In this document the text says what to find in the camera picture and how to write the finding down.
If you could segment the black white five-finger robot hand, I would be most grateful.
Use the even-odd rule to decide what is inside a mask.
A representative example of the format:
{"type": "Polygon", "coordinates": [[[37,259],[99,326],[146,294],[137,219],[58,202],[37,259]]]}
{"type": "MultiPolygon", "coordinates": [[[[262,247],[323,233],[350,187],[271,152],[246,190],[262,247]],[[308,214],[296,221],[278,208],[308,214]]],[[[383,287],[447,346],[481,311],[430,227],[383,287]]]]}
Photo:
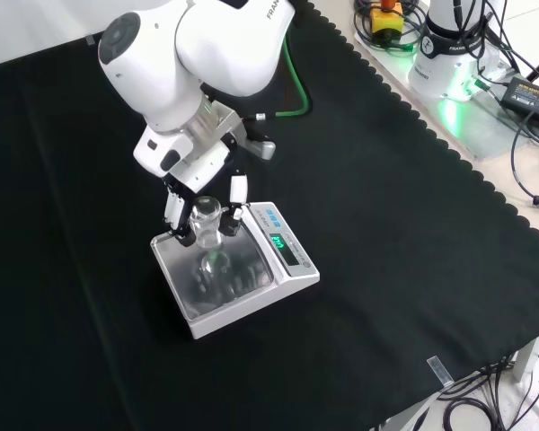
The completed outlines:
{"type": "Polygon", "coordinates": [[[275,152],[272,141],[265,136],[252,138],[245,128],[216,131],[206,139],[177,133],[156,147],[153,173],[169,192],[163,218],[170,235],[182,246],[197,241],[190,218],[195,215],[198,197],[231,171],[240,148],[266,161],[275,152]]]}

